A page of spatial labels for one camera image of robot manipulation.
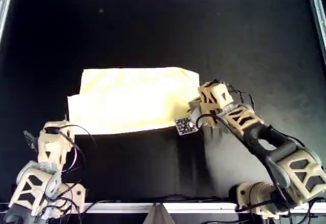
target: cream-colored 3d-printed part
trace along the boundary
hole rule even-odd
[[[308,165],[304,169],[292,169],[291,164],[296,161],[306,160]],[[291,179],[291,187],[292,191],[289,192],[294,201],[301,205],[303,202],[313,198],[318,193],[326,190],[326,184],[316,184],[311,191],[308,191],[306,188],[306,184],[310,177],[320,177],[324,182],[326,182],[326,174],[321,168],[321,166],[316,163],[314,158],[307,152],[300,150],[295,152],[294,154],[286,157],[277,163],[281,166],[289,175]],[[295,173],[302,172],[305,173],[305,177],[303,181],[301,181]]]
[[[40,131],[38,138],[38,162],[39,163],[54,163],[57,169],[62,170],[66,163],[67,153],[71,151],[72,145],[60,134],[48,134],[45,132],[45,127],[62,127],[69,125],[68,121],[47,122],[43,130]],[[71,127],[61,129],[61,132],[70,137],[74,141],[74,134]]]
[[[243,183],[237,187],[237,200],[240,208],[248,207],[249,205],[254,205],[265,201],[262,197],[269,196],[269,194],[274,191],[273,185],[265,182],[260,182],[257,184],[253,183]],[[279,219],[279,215],[271,213],[266,205],[253,208],[252,213],[261,215],[263,219],[274,218]],[[244,211],[242,213],[250,213],[250,210]]]
[[[263,120],[260,119],[253,110],[250,110],[244,106],[240,106],[232,110],[231,112],[224,115],[224,118],[228,121],[228,123],[236,130],[236,132],[243,136],[243,130],[247,127],[261,123],[263,124]]]
[[[233,102],[232,96],[228,92],[225,84],[212,84],[206,87],[209,82],[206,82],[198,88],[201,99],[200,107],[202,114],[211,114],[214,111],[216,114],[220,112],[225,106]],[[215,128],[214,119],[211,117],[204,118],[204,121]]]
[[[41,185],[34,185],[32,181],[29,179],[29,177],[32,176],[34,178],[37,178],[38,181],[40,181]],[[47,200],[44,199],[43,195],[45,193],[46,186],[49,182],[49,180],[52,178],[52,174],[43,172],[41,170],[35,169],[35,168],[29,168],[27,169],[24,174],[22,175],[17,188],[14,192],[14,194],[11,197],[9,207],[11,207],[13,204],[18,204],[21,206],[24,206],[31,210],[31,216],[37,216],[40,211],[49,204]],[[63,192],[68,188],[68,186],[62,183],[59,187],[59,192]],[[72,199],[80,208],[80,212],[83,212],[84,210],[84,202],[85,202],[85,188],[77,184],[75,187],[72,188],[71,191],[64,194],[63,197],[66,197],[68,199]],[[28,200],[19,200],[19,197],[22,194],[31,194],[35,199],[32,203],[30,203]],[[64,200],[58,200],[56,202],[56,206],[62,206],[64,204]],[[67,201],[67,203],[62,207],[62,210],[67,209],[71,203]],[[72,213],[76,214],[77,211],[75,207],[72,208]],[[59,218],[62,213],[54,209],[51,216],[53,218]]]

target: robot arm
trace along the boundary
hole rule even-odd
[[[326,190],[326,174],[317,154],[300,141],[265,125],[249,105],[235,103],[225,83],[207,82],[198,92],[199,98],[189,103],[193,111],[190,117],[176,120],[179,134],[194,132],[202,125],[216,128],[222,123],[259,159],[272,179],[273,185],[239,185],[238,203],[247,207],[241,210],[266,202],[252,209],[253,213],[278,218],[278,213],[301,205]],[[268,141],[275,149],[265,149],[260,139]]]
[[[40,136],[25,132],[28,142],[38,152],[38,162],[30,161],[17,176],[17,188],[4,216],[4,223],[46,223],[66,211],[83,211],[85,188],[80,184],[61,182],[61,173],[71,151],[74,134],[67,121],[47,122]]]

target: black tabletop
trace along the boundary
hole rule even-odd
[[[176,66],[198,72],[201,83],[226,80],[252,94],[267,123],[326,162],[317,40],[308,0],[12,0],[0,50],[0,197],[10,199],[18,171],[36,159],[22,131],[37,135],[63,119],[87,68]],[[267,178],[231,137],[204,145],[199,134],[166,128],[96,139],[94,151],[76,138],[88,202],[226,196],[234,184]]]

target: yellow cloth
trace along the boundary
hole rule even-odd
[[[197,73],[176,67],[84,70],[80,94],[68,97],[69,120],[91,134],[174,126],[198,96],[198,86]]]

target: cloth fold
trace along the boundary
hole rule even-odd
[[[81,79],[79,95],[68,97],[69,121],[91,134],[174,126],[198,96],[199,75],[176,67],[89,69]]]

